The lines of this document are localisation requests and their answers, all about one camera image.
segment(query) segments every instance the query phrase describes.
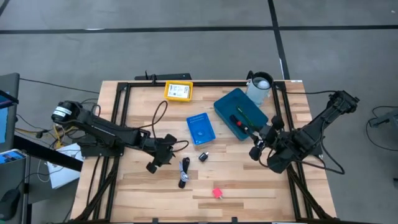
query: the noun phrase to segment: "blue plastic case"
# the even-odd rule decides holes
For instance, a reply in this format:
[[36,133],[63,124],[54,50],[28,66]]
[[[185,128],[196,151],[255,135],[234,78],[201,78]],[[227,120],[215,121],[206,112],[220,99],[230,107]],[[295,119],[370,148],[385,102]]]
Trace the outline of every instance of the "blue plastic case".
[[189,117],[187,123],[193,144],[199,145],[216,139],[207,113]]
[[214,109],[218,116],[225,122],[225,124],[230,128],[230,130],[235,134],[235,136],[243,141],[249,135],[244,134],[229,117],[234,114],[243,124],[246,126],[248,122],[244,119],[236,107],[239,106],[244,114],[253,122],[256,127],[263,127],[267,122],[267,116],[249,99],[246,94],[240,89],[236,88],[218,101],[214,103]]

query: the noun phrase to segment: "gray floor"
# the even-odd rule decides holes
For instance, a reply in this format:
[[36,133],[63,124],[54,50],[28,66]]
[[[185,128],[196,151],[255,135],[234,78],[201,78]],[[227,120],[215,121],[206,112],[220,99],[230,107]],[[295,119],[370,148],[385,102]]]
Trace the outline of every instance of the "gray floor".
[[[394,0],[279,0],[275,8],[280,26],[398,24]],[[0,30],[271,24],[267,1],[260,0],[11,0],[0,17]],[[357,112],[325,131],[327,148],[346,169],[343,176],[328,174],[338,216],[396,223],[398,190],[392,178],[398,177],[398,153],[372,146],[364,128],[373,107],[397,105],[398,30],[281,35],[291,79],[303,80],[307,91],[344,89],[361,99]],[[190,72],[194,79],[240,79],[248,70],[262,70],[282,78],[273,31],[0,35],[0,74],[19,72],[24,78],[99,91],[103,80],[132,80],[145,70]],[[45,128],[59,101],[96,97],[24,81],[19,95],[18,113]],[[316,115],[327,95],[308,99]],[[17,126],[30,128],[22,122]],[[370,132],[376,142],[397,147],[394,133],[388,125]],[[35,178],[33,183],[34,223],[62,221],[76,182],[54,191]]]

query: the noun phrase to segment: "wooden table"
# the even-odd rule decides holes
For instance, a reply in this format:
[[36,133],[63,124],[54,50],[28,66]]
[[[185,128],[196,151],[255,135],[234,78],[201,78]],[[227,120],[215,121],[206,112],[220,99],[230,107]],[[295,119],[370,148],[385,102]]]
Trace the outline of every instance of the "wooden table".
[[[100,116],[104,119],[111,119],[117,83],[105,81],[102,84],[98,103],[102,108]],[[287,91],[304,91],[302,82],[286,81],[286,86]],[[251,160],[248,153],[253,146],[252,140],[236,139],[213,109],[213,103],[233,89],[235,87],[195,86],[191,102],[169,102],[165,116],[155,125],[156,135],[164,137],[170,133],[178,140],[189,140],[190,145],[176,153],[177,157],[171,160],[171,165],[158,168],[155,174],[146,170],[147,163],[152,161],[151,156],[126,148],[118,170],[112,222],[151,222],[154,217],[159,218],[160,222],[230,222],[231,217],[250,222],[295,220],[286,172],[276,174]],[[133,87],[126,124],[131,127],[150,124],[153,113],[162,100],[162,87]],[[285,119],[281,94],[279,100]],[[305,95],[289,95],[289,101],[296,128],[311,121]],[[261,110],[270,119],[275,115],[272,96],[261,106]],[[203,112],[208,113],[216,139],[206,146],[194,147],[185,119]],[[198,156],[205,151],[209,152],[209,158],[201,163]],[[187,182],[184,189],[180,189],[178,162],[184,157],[191,160],[188,169],[191,181]],[[84,161],[72,218],[77,217],[86,206],[95,160],[93,157]],[[309,157],[307,160],[320,164],[314,158]],[[98,186],[101,162],[96,171],[93,192],[96,192]],[[335,216],[325,171],[310,166],[304,166],[304,171],[309,191],[327,213]],[[222,200],[213,198],[211,191],[215,187],[223,191]],[[298,198],[302,216],[305,217],[300,193]],[[106,194],[103,199],[100,217],[104,217]]]

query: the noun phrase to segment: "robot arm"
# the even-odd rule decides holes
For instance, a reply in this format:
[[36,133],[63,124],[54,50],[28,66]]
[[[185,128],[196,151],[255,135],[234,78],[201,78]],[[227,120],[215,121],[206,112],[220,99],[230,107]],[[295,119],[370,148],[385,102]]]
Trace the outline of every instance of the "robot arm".
[[291,132],[280,131],[284,124],[280,118],[272,119],[272,126],[264,126],[249,155],[255,161],[262,150],[269,147],[275,153],[267,158],[268,166],[276,173],[282,173],[292,161],[302,161],[309,154],[321,154],[320,143],[323,130],[336,118],[356,110],[359,99],[345,91],[336,91],[329,96],[329,102],[316,118],[302,128]]
[[[139,128],[127,128],[118,126],[82,107],[79,102],[64,101],[56,107],[51,118],[54,123],[64,127],[74,126],[86,134],[93,136],[96,142],[100,142],[103,148],[115,150],[118,147],[130,147],[144,151],[154,157],[148,163],[147,169],[154,173],[156,166],[170,164],[173,147],[176,139],[168,134],[165,138],[150,138],[150,132]],[[83,141],[78,142],[81,147],[85,146]]]

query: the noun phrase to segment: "pink object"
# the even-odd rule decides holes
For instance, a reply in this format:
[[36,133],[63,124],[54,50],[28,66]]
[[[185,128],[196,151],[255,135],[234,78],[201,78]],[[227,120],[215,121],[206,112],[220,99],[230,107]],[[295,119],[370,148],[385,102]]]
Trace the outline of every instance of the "pink object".
[[215,188],[215,189],[213,189],[213,195],[214,195],[214,197],[215,198],[220,198],[220,199],[222,199],[223,197],[223,193],[222,193],[222,191],[217,187],[217,188]]

